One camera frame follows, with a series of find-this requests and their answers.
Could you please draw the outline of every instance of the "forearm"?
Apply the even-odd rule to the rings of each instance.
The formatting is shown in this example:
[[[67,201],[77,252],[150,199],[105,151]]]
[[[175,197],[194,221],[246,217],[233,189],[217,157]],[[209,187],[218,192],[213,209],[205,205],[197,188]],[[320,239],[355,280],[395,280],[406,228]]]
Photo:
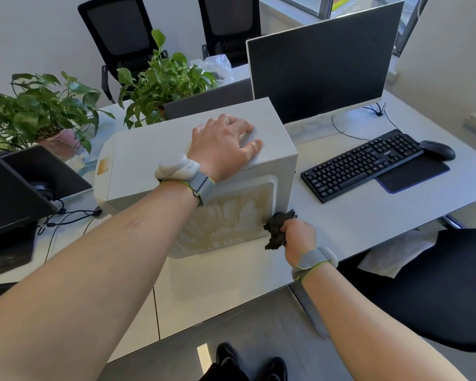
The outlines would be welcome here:
[[[190,188],[166,181],[4,294],[0,369],[8,379],[97,378],[196,205]]]
[[[432,346],[368,301],[330,264],[313,269],[303,286],[356,381],[465,380]]]

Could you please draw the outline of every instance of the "mouse pad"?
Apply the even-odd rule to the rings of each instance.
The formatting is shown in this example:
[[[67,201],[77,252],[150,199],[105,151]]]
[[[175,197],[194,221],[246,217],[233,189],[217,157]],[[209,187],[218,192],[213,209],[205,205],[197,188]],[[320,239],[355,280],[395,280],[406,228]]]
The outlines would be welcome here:
[[[450,167],[442,161],[433,160],[422,154],[385,172],[376,180],[387,192],[394,194],[448,171],[450,171]]]

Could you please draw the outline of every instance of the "orange sticker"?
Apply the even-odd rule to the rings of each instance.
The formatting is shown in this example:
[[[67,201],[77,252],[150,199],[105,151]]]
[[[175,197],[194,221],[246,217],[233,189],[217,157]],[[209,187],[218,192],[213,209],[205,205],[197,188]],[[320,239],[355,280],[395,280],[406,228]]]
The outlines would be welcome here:
[[[104,158],[99,162],[99,165],[97,167],[97,175],[102,175],[108,172],[108,166],[106,166],[108,162],[108,158]]]

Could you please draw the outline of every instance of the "black keyboard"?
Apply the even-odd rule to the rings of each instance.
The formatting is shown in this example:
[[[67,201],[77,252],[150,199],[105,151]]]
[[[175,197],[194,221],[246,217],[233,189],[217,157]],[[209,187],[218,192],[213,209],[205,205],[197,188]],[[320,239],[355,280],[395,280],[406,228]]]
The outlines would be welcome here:
[[[412,137],[395,129],[302,172],[301,178],[326,203],[422,153]]]

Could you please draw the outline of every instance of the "space bar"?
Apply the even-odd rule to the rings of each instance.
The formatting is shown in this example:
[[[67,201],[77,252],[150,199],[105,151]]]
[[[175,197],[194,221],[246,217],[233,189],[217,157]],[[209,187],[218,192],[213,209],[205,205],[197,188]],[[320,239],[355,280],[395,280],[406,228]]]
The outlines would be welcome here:
[[[366,172],[362,172],[361,174],[353,176],[351,179],[348,179],[345,182],[342,182],[341,184],[339,184],[339,186],[340,188],[346,188],[367,177],[368,177],[368,174]]]

